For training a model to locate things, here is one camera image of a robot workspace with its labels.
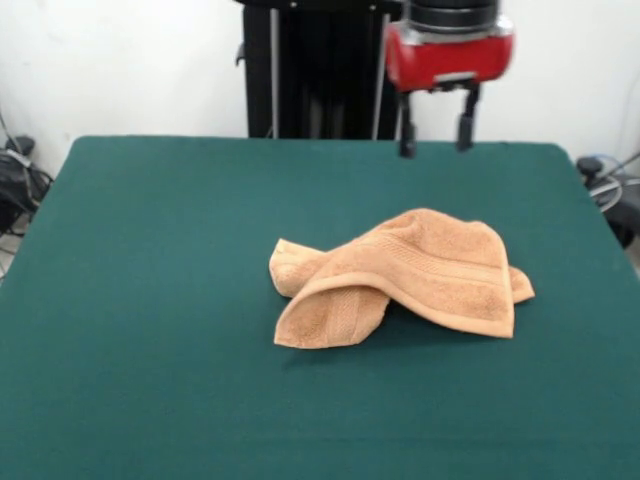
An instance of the green cloth surface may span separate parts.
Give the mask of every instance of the green cloth surface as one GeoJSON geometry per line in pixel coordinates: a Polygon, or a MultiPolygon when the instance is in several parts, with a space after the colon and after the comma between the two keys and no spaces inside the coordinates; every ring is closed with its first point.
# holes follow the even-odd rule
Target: green cloth surface
{"type": "Polygon", "coordinates": [[[640,286],[550,145],[83,138],[0,288],[0,479],[622,479],[640,286]],[[273,345],[279,237],[478,219],[537,298],[516,336],[392,304],[363,344],[273,345]]]}

